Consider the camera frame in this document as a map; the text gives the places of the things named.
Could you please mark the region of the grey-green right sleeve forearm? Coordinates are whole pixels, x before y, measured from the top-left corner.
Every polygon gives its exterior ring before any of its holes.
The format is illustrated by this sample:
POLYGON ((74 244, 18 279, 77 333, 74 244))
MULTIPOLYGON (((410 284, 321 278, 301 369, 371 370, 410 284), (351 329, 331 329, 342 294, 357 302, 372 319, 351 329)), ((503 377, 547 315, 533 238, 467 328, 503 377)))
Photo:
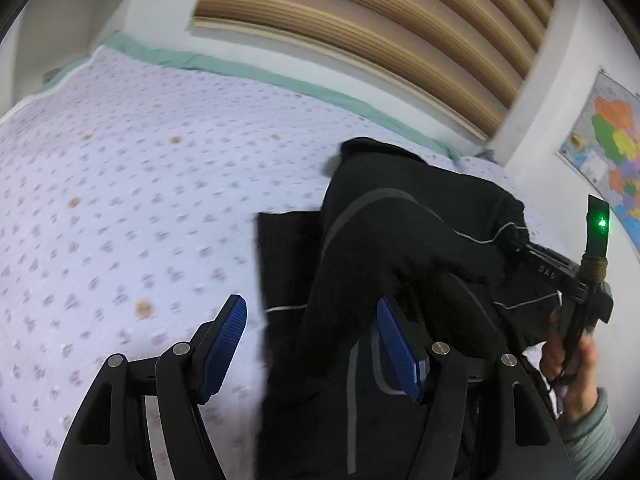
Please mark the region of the grey-green right sleeve forearm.
POLYGON ((569 422, 564 415, 558 420, 577 480, 599 479, 622 447, 608 410, 608 393, 605 388, 597 388, 597 393, 596 405, 578 422, 569 422))

